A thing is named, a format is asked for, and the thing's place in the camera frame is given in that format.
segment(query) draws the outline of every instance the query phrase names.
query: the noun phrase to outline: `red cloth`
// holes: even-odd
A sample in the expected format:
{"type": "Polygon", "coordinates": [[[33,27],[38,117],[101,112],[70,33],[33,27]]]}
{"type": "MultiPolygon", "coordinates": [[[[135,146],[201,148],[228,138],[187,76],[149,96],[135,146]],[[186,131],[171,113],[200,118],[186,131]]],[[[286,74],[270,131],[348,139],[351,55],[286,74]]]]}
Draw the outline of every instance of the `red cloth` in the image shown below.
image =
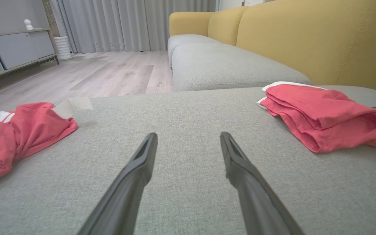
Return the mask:
{"type": "Polygon", "coordinates": [[[260,102],[272,116],[279,115],[291,133],[315,153],[367,144],[376,147],[376,109],[342,92],[298,85],[266,89],[260,102]]]}
{"type": "Polygon", "coordinates": [[[73,118],[62,119],[53,107],[41,102],[0,112],[0,177],[11,170],[13,161],[45,149],[78,128],[73,118]]]}

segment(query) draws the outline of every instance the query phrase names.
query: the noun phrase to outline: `white figurine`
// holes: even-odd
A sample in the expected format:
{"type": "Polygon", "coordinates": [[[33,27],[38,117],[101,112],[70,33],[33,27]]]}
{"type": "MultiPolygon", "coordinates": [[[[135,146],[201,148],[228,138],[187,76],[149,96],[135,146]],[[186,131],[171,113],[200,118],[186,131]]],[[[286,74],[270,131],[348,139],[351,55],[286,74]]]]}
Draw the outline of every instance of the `white figurine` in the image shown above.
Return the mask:
{"type": "Polygon", "coordinates": [[[30,20],[25,19],[24,23],[25,23],[25,28],[27,30],[32,30],[33,29],[33,26],[31,25],[31,21],[30,20]]]}

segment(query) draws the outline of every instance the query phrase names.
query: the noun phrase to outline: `wooden floor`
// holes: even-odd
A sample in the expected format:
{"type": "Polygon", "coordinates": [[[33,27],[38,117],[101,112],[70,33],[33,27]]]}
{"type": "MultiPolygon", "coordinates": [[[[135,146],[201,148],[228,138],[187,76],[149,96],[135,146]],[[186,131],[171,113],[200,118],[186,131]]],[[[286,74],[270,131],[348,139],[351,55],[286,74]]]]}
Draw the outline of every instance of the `wooden floor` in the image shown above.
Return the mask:
{"type": "Polygon", "coordinates": [[[0,77],[0,111],[74,97],[172,92],[167,51],[75,54],[0,77]]]}

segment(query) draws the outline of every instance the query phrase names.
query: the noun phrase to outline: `gray sofa cushion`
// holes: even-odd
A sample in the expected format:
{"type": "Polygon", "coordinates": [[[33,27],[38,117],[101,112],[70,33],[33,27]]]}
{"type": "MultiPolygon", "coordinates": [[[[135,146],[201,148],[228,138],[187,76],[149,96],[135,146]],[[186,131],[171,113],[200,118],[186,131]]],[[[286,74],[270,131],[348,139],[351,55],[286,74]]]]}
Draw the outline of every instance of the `gray sofa cushion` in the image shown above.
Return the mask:
{"type": "Polygon", "coordinates": [[[311,84],[297,70],[228,44],[178,46],[172,63],[176,91],[256,87],[277,81],[311,84]]]}
{"type": "Polygon", "coordinates": [[[169,56],[169,66],[172,67],[172,54],[175,48],[179,45],[188,43],[220,43],[219,41],[209,38],[207,36],[198,34],[180,34],[169,37],[167,41],[167,53],[169,56]]]}
{"type": "MultiPolygon", "coordinates": [[[[345,91],[376,106],[376,91],[345,91]]],[[[376,149],[314,154],[256,105],[259,87],[91,99],[79,128],[0,178],[0,234],[76,234],[149,132],[158,134],[135,235],[246,234],[225,177],[230,132],[305,234],[376,234],[376,149]]]]}

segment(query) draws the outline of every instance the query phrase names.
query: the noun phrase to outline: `sofa armrest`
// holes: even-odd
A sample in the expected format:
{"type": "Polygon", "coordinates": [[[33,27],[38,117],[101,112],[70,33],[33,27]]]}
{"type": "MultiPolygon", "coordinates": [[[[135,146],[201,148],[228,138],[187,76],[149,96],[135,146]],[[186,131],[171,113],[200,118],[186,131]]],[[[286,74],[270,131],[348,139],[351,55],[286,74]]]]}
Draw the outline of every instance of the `sofa armrest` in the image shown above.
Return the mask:
{"type": "Polygon", "coordinates": [[[214,12],[174,12],[169,16],[169,36],[200,34],[207,36],[214,12]]]}

